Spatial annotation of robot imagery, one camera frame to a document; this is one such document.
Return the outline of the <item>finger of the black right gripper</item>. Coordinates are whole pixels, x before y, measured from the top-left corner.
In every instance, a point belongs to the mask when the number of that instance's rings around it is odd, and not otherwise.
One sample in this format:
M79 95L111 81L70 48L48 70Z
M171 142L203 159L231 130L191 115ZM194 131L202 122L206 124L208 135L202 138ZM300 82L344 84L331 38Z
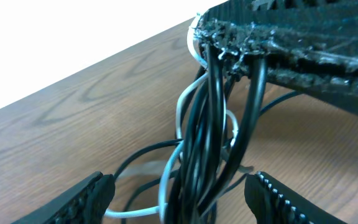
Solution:
M358 116L358 0L226 1L198 17L195 38L225 76L262 57L267 82Z

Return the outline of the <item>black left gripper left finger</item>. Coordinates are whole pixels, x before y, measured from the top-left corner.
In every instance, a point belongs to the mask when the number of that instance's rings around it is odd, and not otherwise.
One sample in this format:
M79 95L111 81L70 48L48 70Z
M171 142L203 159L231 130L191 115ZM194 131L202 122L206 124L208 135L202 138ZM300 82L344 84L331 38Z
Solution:
M12 224L101 223L115 195L112 174L97 171Z

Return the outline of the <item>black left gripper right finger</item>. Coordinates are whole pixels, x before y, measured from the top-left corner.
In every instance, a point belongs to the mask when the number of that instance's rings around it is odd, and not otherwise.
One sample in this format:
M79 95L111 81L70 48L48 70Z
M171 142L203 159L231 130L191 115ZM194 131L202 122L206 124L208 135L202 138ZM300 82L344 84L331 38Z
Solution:
M244 197L257 224L346 224L266 172L247 176Z

